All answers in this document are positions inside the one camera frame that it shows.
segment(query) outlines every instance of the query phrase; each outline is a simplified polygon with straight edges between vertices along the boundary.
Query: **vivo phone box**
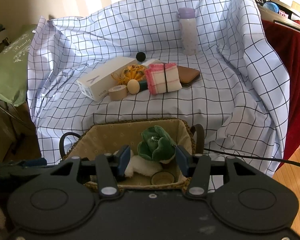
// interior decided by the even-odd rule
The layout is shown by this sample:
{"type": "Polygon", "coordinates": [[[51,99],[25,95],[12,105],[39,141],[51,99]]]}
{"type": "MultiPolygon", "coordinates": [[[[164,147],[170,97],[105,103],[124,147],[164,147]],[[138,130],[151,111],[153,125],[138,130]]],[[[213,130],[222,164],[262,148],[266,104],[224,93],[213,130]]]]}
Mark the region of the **vivo phone box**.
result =
{"type": "Polygon", "coordinates": [[[135,58],[115,57],[103,64],[98,64],[96,69],[78,78],[77,83],[84,95],[97,101],[106,96],[110,88],[118,84],[111,74],[120,77],[125,67],[137,63],[135,58]]]}

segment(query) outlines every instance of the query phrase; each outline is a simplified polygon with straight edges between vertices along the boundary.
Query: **purple bottle lid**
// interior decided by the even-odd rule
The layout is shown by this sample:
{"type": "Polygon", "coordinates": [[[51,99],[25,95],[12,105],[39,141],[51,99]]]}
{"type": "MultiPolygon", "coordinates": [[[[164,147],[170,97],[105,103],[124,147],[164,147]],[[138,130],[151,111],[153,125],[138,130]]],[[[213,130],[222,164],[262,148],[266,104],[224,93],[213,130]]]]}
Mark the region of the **purple bottle lid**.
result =
{"type": "Polygon", "coordinates": [[[178,12],[179,19],[194,19],[195,18],[195,10],[192,8],[181,7],[178,12]]]}

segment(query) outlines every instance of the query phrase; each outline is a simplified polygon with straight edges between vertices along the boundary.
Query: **screw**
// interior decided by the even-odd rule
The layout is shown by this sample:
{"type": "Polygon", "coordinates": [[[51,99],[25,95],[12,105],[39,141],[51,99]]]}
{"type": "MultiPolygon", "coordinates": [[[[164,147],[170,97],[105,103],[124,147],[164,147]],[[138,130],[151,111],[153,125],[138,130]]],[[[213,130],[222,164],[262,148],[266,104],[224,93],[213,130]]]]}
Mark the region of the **screw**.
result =
{"type": "Polygon", "coordinates": [[[157,195],[153,194],[153,193],[149,195],[149,198],[156,198],[156,197],[157,197],[157,195]]]}
{"type": "Polygon", "coordinates": [[[103,195],[107,195],[107,196],[110,196],[110,195],[114,195],[117,193],[117,189],[114,188],[114,187],[104,187],[101,189],[101,193],[103,195]]]}
{"type": "Polygon", "coordinates": [[[189,189],[189,193],[195,196],[202,195],[204,193],[204,189],[202,187],[191,187],[189,189]]]}

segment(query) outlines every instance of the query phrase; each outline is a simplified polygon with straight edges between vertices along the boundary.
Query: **white thermos bottle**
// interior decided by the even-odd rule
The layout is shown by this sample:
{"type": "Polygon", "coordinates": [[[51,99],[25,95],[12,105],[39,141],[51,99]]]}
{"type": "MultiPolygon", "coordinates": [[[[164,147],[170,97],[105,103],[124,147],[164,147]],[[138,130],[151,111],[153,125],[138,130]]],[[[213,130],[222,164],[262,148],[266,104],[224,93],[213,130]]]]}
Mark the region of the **white thermos bottle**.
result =
{"type": "Polygon", "coordinates": [[[195,21],[195,10],[192,8],[179,8],[178,18],[180,23],[183,53],[194,55],[198,51],[198,31],[195,21]]]}

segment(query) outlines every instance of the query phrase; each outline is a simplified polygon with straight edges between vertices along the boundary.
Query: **basket handle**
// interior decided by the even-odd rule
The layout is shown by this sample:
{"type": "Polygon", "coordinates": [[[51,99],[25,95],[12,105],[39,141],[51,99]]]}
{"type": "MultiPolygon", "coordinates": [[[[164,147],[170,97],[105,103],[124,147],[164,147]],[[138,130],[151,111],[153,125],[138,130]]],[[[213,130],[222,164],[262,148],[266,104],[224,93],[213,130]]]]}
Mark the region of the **basket handle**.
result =
{"type": "Polygon", "coordinates": [[[65,134],[63,134],[60,138],[60,141],[59,141],[59,152],[60,152],[60,156],[61,156],[61,159],[66,156],[66,153],[65,153],[65,138],[69,135],[73,135],[73,136],[76,136],[78,138],[81,137],[81,135],[75,133],[75,132],[66,132],[65,134]]]}
{"type": "Polygon", "coordinates": [[[203,154],[204,148],[204,129],[201,124],[195,124],[190,128],[192,135],[197,133],[197,141],[195,146],[195,154],[203,154]]]}

